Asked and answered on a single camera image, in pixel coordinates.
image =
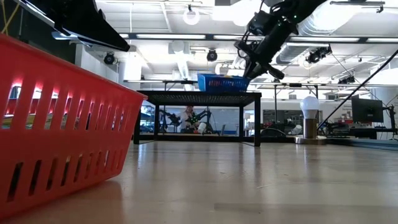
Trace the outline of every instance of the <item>blue basket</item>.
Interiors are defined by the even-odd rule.
[[[242,77],[209,74],[198,75],[199,90],[209,93],[246,92],[249,82],[250,80]]]

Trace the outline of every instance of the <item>computer monitor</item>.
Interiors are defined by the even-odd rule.
[[[351,104],[354,122],[384,122],[382,101],[352,98]]]

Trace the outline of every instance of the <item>ceiling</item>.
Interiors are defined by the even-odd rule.
[[[232,11],[223,11],[225,7],[214,7],[213,0],[195,0],[191,2],[192,8],[199,10],[200,20],[191,26],[183,20],[183,13],[187,9],[186,1],[96,0],[98,9],[103,10],[106,20],[120,33],[184,34],[243,34],[244,27],[237,26],[235,23],[238,22],[233,20],[250,18],[258,10],[261,1],[242,0],[241,2],[244,3]],[[388,5],[382,13],[376,13],[375,7],[361,8],[347,23],[334,30],[332,35],[398,37],[398,4],[395,5],[393,0],[386,2]],[[333,16],[338,17],[338,14],[336,11],[336,14],[332,14],[325,22],[333,21],[335,19]],[[164,79],[167,79],[169,77],[167,75],[178,71],[176,55],[169,54],[171,42],[171,40],[129,40],[146,61],[146,65],[142,68],[142,74],[146,79],[153,77],[159,79],[162,77],[160,75],[165,75]],[[237,57],[233,42],[195,40],[186,43],[191,50],[190,55],[186,57],[189,70],[214,72],[218,63],[230,64]],[[300,62],[302,57],[297,57],[297,60],[290,65],[278,67],[286,73],[283,82],[328,82],[332,77],[337,81],[338,75],[345,72],[345,69],[354,71],[358,78],[364,78],[369,76],[370,69],[385,62],[386,57],[396,51],[398,44],[331,44],[331,47],[333,54],[344,68],[331,55],[311,68],[305,68]],[[216,49],[218,53],[216,62],[207,62],[208,49]],[[126,54],[117,52],[116,56],[123,61],[127,57]],[[262,80],[267,81],[267,75],[264,77]]]

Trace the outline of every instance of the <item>light bulb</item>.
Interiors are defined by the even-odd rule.
[[[307,96],[300,102],[304,119],[316,119],[319,110],[319,101],[316,97]]]

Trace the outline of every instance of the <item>wooden floor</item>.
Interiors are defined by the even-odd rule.
[[[398,152],[151,142],[120,176],[5,223],[398,223]]]

